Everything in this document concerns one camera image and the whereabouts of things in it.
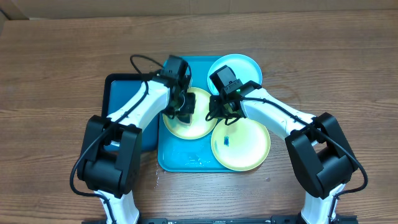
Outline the yellow plate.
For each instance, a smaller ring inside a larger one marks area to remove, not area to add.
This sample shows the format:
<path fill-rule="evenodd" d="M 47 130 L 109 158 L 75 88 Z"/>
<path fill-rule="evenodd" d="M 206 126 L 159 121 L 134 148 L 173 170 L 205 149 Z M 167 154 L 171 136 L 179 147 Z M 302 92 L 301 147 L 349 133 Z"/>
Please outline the yellow plate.
<path fill-rule="evenodd" d="M 176 137 L 181 139 L 199 139 L 210 133 L 217 124 L 217 119 L 206 121 L 206 115 L 209 112 L 210 94 L 197 87 L 188 89 L 189 93 L 195 94 L 195 110 L 192 114 L 190 124 L 186 124 L 175 119 L 170 119 L 166 115 L 162 115 L 166 128 Z"/>
<path fill-rule="evenodd" d="M 240 119 L 227 126 L 220 121 L 211 135 L 216 160 L 234 171 L 248 171 L 261 165 L 271 148 L 267 128 L 257 121 Z"/>

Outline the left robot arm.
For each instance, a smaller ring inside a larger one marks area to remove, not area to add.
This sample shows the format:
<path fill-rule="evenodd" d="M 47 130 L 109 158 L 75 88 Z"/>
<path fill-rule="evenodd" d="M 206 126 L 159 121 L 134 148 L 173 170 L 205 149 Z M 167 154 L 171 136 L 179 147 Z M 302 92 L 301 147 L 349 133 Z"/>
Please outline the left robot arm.
<path fill-rule="evenodd" d="M 70 174 L 70 188 L 101 200 L 105 223 L 137 223 L 132 196 L 139 173 L 142 132 L 163 113 L 191 124 L 195 95 L 188 92 L 192 71 L 186 60 L 170 55 L 155 72 L 140 74 L 139 91 L 106 117 L 94 115 L 86 125 L 81 153 Z"/>

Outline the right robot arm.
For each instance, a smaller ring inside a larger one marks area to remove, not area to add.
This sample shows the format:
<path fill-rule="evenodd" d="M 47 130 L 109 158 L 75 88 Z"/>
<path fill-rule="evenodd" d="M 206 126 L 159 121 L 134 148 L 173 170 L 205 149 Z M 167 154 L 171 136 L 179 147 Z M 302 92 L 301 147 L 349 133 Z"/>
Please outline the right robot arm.
<path fill-rule="evenodd" d="M 215 70 L 209 79 L 218 94 L 210 98 L 208 118 L 224 118 L 227 125 L 248 118 L 285 141 L 294 174 L 306 191 L 299 223 L 356 222 L 335 212 L 359 163 L 334 116 L 296 110 L 271 96 L 260 84 L 242 83 L 227 65 Z"/>

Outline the teal plastic tray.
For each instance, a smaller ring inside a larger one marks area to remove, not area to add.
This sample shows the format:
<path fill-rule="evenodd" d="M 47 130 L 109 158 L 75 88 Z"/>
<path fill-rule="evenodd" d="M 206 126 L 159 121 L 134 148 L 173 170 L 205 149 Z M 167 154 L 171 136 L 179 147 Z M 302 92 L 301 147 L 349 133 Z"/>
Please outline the teal plastic tray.
<path fill-rule="evenodd" d="M 253 80 L 262 83 L 262 72 L 258 64 L 250 57 L 242 54 L 225 56 L 184 56 L 191 68 L 192 87 L 201 88 L 210 94 L 216 92 L 209 85 L 209 76 L 223 65 L 233 67 L 233 60 L 238 61 L 238 68 L 246 68 L 254 72 L 248 78 L 242 78 L 246 83 Z M 231 169 L 221 165 L 211 150 L 211 133 L 194 140 L 181 139 L 172 134 L 166 127 L 167 117 L 159 116 L 158 163 L 169 172 L 231 172 Z"/>

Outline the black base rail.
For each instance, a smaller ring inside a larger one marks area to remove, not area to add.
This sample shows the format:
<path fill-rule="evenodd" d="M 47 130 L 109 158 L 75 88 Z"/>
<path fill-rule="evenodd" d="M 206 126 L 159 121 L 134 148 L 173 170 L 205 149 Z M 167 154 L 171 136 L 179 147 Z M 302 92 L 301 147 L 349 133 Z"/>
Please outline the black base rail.
<path fill-rule="evenodd" d="M 106 220 L 83 221 L 82 224 L 105 224 Z M 305 223 L 299 215 L 273 215 L 270 218 L 237 218 L 237 219 L 183 219 L 168 220 L 166 218 L 146 218 L 138 220 L 138 224 L 299 224 Z M 334 224 L 358 224 L 357 216 L 337 215 Z"/>

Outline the green and orange sponge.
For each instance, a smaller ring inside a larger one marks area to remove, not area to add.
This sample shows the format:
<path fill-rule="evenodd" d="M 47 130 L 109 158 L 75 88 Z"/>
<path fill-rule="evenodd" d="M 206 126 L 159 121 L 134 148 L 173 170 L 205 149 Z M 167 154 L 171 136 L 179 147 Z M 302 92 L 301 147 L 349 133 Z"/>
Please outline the green and orange sponge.
<path fill-rule="evenodd" d="M 177 115 L 177 120 L 184 125 L 191 125 L 192 123 L 192 114 L 179 114 Z"/>

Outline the black water tray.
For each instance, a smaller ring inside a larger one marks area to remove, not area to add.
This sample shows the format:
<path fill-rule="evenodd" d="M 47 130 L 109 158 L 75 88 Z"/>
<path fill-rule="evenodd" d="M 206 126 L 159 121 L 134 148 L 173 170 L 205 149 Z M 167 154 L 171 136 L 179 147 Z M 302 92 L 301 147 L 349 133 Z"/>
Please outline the black water tray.
<path fill-rule="evenodd" d="M 141 78 L 134 73 L 112 73 L 104 83 L 101 117 L 116 112 L 124 106 L 140 89 Z M 142 152 L 157 149 L 159 137 L 159 114 L 157 114 L 142 132 Z"/>

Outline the light blue plate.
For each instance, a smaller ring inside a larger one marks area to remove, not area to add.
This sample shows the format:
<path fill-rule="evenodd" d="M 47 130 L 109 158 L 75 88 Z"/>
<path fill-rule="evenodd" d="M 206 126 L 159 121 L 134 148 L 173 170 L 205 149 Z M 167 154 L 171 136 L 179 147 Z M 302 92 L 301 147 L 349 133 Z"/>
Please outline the light blue plate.
<path fill-rule="evenodd" d="M 210 75 L 222 66 L 227 65 L 232 69 L 237 79 L 243 84 L 254 81 L 262 84 L 262 71 L 260 66 L 251 57 L 242 54 L 229 54 L 217 59 L 210 67 L 207 74 L 208 88 L 212 95 L 218 95 L 218 90 L 210 80 Z"/>

